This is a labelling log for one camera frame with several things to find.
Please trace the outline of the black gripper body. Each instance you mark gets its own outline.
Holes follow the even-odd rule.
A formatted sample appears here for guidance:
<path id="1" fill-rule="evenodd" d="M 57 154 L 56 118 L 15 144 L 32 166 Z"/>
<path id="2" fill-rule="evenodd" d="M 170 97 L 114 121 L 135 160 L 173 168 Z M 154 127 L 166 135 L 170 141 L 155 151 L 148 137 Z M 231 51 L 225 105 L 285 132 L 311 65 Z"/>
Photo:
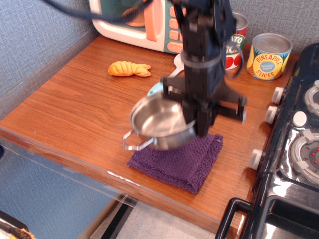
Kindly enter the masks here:
<path id="1" fill-rule="evenodd" d="M 218 53 L 209 60 L 182 52 L 181 59 L 184 76 L 162 77 L 163 97 L 180 104 L 183 100 L 194 102 L 199 108 L 214 107 L 217 115 L 244 122 L 247 99 L 225 82 L 225 54 Z"/>

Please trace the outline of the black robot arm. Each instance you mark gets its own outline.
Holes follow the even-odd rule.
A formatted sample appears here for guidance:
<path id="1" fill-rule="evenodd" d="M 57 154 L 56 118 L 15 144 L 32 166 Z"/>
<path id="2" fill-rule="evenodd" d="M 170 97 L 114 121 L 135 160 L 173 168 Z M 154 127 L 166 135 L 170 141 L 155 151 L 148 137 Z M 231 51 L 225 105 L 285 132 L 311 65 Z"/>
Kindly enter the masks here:
<path id="1" fill-rule="evenodd" d="M 184 77 L 162 77 L 163 97 L 181 104 L 186 123 L 205 137 L 217 115 L 244 121 L 247 98 L 225 83 L 226 44 L 236 31 L 227 0 L 174 0 Z"/>

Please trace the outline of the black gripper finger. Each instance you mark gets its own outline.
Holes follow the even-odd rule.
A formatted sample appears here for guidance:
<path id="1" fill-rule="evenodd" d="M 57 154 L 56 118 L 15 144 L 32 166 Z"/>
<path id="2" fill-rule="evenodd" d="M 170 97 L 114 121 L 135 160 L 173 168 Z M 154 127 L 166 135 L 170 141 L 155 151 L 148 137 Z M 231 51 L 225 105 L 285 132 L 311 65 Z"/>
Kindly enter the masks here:
<path id="1" fill-rule="evenodd" d="M 215 122 L 216 116 L 217 116 L 217 112 L 214 107 L 200 108 L 197 110 L 196 125 L 197 125 L 197 135 L 199 137 L 207 136 L 209 128 Z"/>
<path id="2" fill-rule="evenodd" d="M 182 101 L 182 112 L 185 119 L 185 122 L 187 124 L 190 124 L 191 122 L 194 123 L 194 127 L 198 127 L 197 124 L 197 111 L 199 110 L 198 104 L 195 104 L 194 102 L 189 102 L 187 100 Z"/>

